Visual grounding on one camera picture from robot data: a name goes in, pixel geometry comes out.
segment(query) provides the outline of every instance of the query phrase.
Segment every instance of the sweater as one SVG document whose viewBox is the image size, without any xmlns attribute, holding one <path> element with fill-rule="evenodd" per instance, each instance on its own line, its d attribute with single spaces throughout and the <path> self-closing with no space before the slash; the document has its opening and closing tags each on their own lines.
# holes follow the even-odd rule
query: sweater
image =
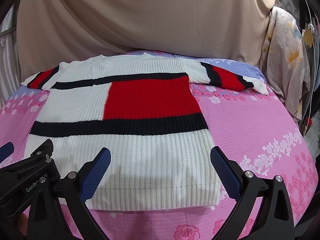
<svg viewBox="0 0 320 240">
<path fill-rule="evenodd" d="M 60 63 L 23 82 L 50 91 L 27 139 L 25 157 L 44 140 L 62 176 L 93 160 L 102 147 L 111 164 L 90 209 L 167 210 L 217 205 L 214 147 L 189 83 L 268 93 L 257 79 L 196 60 L 98 56 Z"/>
</svg>

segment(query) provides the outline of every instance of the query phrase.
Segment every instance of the white cable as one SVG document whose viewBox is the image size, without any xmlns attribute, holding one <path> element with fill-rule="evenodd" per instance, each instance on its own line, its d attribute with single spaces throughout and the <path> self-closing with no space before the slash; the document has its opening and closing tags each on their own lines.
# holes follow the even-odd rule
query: white cable
<svg viewBox="0 0 320 240">
<path fill-rule="evenodd" d="M 307 7 L 308 7 L 308 10 L 309 10 L 309 15 L 310 15 L 310 24 L 309 24 L 309 29 L 311 31 L 311 33 L 314 35 L 315 34 L 315 28 L 312 24 L 312 18 L 311 18 L 311 12 L 310 12 L 310 8 L 309 8 L 309 5 L 308 5 L 308 2 L 307 0 L 306 1 L 306 4 L 307 4 Z M 315 67 L 316 67 L 316 50 L 315 50 L 315 45 L 314 45 L 314 42 L 313 42 L 314 39 L 312 39 L 312 45 L 313 45 L 313 59 L 315 61 Z M 314 76 L 314 79 L 313 79 L 313 88 L 312 88 L 312 91 L 311 91 L 311 99 L 310 99 L 310 109 L 309 109 L 309 117 L 307 119 L 307 127 L 308 127 L 308 120 L 310 119 L 310 116 L 311 116 L 311 102 L 312 102 L 312 94 L 313 94 L 313 89 L 315 88 L 315 80 L 316 80 L 316 70 L 315 70 L 315 76 Z M 306 135 L 306 131 L 307 129 L 304 129 L 304 134 L 303 134 L 303 137 Z"/>
</svg>

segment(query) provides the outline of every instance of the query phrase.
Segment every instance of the blue gripper pad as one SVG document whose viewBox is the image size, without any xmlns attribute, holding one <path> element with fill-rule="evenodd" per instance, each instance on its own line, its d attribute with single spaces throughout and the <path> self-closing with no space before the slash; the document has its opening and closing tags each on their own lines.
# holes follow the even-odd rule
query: blue gripper pad
<svg viewBox="0 0 320 240">
<path fill-rule="evenodd" d="M 239 201 L 241 197 L 241 183 L 228 164 L 226 157 L 224 158 L 214 147 L 211 149 L 210 161 L 226 189 L 228 196 Z"/>
<path fill-rule="evenodd" d="M 83 203 L 93 197 L 103 175 L 106 173 L 107 168 L 110 165 L 110 162 L 111 153 L 109 149 L 105 149 L 82 180 L 80 199 Z"/>
<path fill-rule="evenodd" d="M 3 162 L 14 152 L 14 146 L 12 142 L 8 142 L 0 148 L 0 163 Z"/>
</svg>

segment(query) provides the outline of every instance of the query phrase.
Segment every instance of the black stripe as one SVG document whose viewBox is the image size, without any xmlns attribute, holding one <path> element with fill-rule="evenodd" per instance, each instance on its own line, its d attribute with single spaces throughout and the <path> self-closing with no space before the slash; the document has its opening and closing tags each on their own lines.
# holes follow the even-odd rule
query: black stripe
<svg viewBox="0 0 320 240">
<path fill-rule="evenodd" d="M 116 81 L 130 81 L 138 79 L 175 79 L 183 76 L 188 76 L 187 73 L 150 73 L 150 74 L 132 74 L 132 75 L 117 75 L 101 77 L 97 79 L 86 79 L 73 82 L 56 82 L 52 88 L 59 90 L 80 88 L 80 87 L 91 87 L 93 85 L 108 84 Z"/>
<path fill-rule="evenodd" d="M 252 82 L 248 82 L 247 80 L 244 80 L 243 76 L 240 76 L 240 75 L 236 75 L 236 76 L 237 76 L 238 80 L 240 81 L 240 83 L 243 84 L 244 89 L 254 87 L 254 84 Z"/>
<path fill-rule="evenodd" d="M 210 65 L 208 63 L 204 63 L 204 62 L 201 62 L 201 65 L 203 67 L 205 67 L 205 69 L 207 71 L 207 75 L 210 79 L 209 85 L 215 86 L 215 87 L 221 87 L 222 86 L 221 78 L 220 78 L 219 74 L 217 72 L 215 72 L 212 65 Z"/>
<path fill-rule="evenodd" d="M 30 134 L 45 137 L 67 137 L 72 135 L 162 135 L 208 129 L 201 113 L 152 119 L 110 119 L 81 122 L 35 121 Z"/>
<path fill-rule="evenodd" d="M 43 72 L 39 72 L 39 73 L 35 76 L 35 78 L 34 78 L 33 80 L 31 80 L 31 81 L 27 84 L 27 88 L 30 88 L 31 83 L 32 83 L 33 81 L 35 81 L 35 80 L 38 78 L 38 76 L 40 76 L 42 73 L 43 73 Z"/>
<path fill-rule="evenodd" d="M 40 84 L 39 84 L 39 89 L 42 89 L 43 85 L 46 84 L 50 78 L 52 78 L 57 72 L 59 71 L 59 65 L 56 66 L 52 72 L 50 73 L 49 76 L 47 76 Z"/>
</svg>

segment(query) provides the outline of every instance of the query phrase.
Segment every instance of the metal screw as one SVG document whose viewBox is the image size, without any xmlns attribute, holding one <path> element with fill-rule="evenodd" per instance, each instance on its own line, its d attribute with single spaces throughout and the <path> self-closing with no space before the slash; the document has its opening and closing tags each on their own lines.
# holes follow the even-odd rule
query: metal screw
<svg viewBox="0 0 320 240">
<path fill-rule="evenodd" d="M 39 182 L 40 183 L 44 183 L 45 182 L 45 177 L 40 177 Z"/>
<path fill-rule="evenodd" d="M 252 178 L 252 177 L 253 177 L 252 171 L 246 171 L 244 174 L 245 174 L 248 178 Z"/>
<path fill-rule="evenodd" d="M 74 179 L 76 176 L 77 176 L 77 173 L 74 172 L 74 171 L 72 171 L 72 172 L 70 172 L 70 173 L 68 174 L 68 178 L 69 178 L 69 179 Z"/>
<path fill-rule="evenodd" d="M 279 175 L 277 175 L 277 176 L 276 176 L 276 180 L 279 181 L 279 182 L 281 182 L 281 181 L 282 181 L 282 177 L 279 176 Z"/>
</svg>

